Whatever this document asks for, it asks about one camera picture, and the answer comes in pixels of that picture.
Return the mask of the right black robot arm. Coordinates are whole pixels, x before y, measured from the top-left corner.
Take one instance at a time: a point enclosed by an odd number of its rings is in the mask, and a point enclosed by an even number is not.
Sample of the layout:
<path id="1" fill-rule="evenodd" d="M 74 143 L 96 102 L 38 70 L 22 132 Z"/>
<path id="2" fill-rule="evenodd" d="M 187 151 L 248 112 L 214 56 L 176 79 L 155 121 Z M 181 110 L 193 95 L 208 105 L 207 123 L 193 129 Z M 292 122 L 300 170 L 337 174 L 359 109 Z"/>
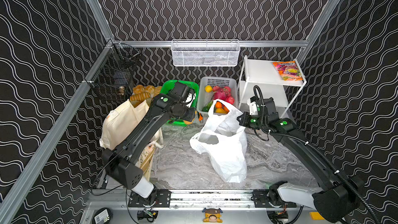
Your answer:
<path id="1" fill-rule="evenodd" d="M 315 209 L 325 220 L 344 222 L 346 215 L 363 205 L 373 221 L 380 223 L 376 212 L 363 197 L 364 182 L 357 176 L 348 176 L 335 166 L 318 148 L 306 140 L 295 122 L 280 118 L 273 98 L 264 98 L 258 85 L 250 98 L 250 111 L 237 117 L 239 125 L 262 131 L 267 137 L 288 148 L 312 173 L 318 187 L 300 187 L 286 180 L 272 184 L 265 196 L 254 194 L 252 200 L 258 203 L 264 199 L 274 207 L 295 203 L 301 207 Z"/>

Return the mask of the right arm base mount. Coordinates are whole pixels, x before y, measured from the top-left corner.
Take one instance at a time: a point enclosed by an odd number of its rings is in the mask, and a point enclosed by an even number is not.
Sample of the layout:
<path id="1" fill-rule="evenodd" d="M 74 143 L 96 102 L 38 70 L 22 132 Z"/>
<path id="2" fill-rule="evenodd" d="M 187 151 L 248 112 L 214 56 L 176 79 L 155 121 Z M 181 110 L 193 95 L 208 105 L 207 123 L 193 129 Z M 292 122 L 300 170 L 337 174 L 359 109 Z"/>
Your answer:
<path id="1" fill-rule="evenodd" d="M 282 200 L 277 191 L 280 186 L 286 183 L 287 181 L 282 180 L 272 184 L 268 189 L 254 190 L 250 199 L 254 202 L 255 208 L 296 208 L 296 203 Z"/>

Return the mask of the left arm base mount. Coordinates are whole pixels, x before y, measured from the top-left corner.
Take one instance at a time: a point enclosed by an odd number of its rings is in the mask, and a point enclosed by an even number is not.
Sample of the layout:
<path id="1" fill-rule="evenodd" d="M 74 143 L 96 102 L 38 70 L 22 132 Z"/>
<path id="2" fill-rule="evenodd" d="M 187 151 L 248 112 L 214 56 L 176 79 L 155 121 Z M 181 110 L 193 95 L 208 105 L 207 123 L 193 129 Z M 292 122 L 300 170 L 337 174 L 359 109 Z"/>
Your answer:
<path id="1" fill-rule="evenodd" d="M 154 189 L 149 197 L 144 198 L 135 192 L 131 192 L 127 206 L 132 208 L 156 208 L 170 207 L 171 191 L 166 189 Z"/>

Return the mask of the white plastic grocery bag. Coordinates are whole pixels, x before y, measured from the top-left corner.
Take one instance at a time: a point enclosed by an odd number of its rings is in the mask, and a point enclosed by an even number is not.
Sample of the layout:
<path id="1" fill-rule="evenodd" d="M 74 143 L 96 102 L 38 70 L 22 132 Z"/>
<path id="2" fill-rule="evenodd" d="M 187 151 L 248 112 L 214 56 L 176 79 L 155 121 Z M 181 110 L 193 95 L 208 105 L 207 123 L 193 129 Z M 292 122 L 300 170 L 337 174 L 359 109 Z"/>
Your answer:
<path id="1" fill-rule="evenodd" d="M 221 102 L 228 113 L 216 113 L 216 102 Z M 222 100 L 214 100 L 213 105 L 204 127 L 190 139 L 191 148 L 198 154 L 208 154 L 212 167 L 224 182 L 241 183 L 247 176 L 247 137 L 246 128 L 239 125 L 237 117 L 243 113 Z"/>

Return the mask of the cream canvas tote bag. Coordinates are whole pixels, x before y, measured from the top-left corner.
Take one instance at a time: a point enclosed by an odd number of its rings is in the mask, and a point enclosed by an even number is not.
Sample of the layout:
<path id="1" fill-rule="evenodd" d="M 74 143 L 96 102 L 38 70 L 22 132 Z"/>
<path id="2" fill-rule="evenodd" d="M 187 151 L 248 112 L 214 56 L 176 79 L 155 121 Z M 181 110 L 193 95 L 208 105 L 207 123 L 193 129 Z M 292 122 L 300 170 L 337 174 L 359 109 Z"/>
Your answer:
<path id="1" fill-rule="evenodd" d="M 149 110 L 148 101 L 130 100 L 120 104 L 115 110 L 110 111 L 104 120 L 102 136 L 99 145 L 110 150 L 116 148 L 137 127 Z M 163 148 L 163 133 L 159 129 L 141 153 L 136 166 L 144 172 L 144 177 L 149 180 L 153 155 L 157 148 Z"/>

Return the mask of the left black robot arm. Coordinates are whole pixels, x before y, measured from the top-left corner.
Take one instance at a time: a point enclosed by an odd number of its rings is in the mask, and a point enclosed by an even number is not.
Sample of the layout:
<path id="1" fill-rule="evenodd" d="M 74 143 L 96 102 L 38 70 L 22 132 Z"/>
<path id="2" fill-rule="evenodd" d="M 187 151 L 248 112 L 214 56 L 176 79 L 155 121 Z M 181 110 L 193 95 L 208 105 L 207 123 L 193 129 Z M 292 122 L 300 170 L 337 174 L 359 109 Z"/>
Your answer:
<path id="1" fill-rule="evenodd" d="M 144 178 L 143 170 L 135 164 L 155 133 L 168 120 L 192 121 L 195 118 L 195 108 L 188 107 L 186 103 L 190 92 L 188 85 L 176 82 L 167 94 L 155 96 L 146 115 L 121 144 L 103 151 L 106 173 L 126 189 L 148 198 L 154 191 L 154 185 Z"/>

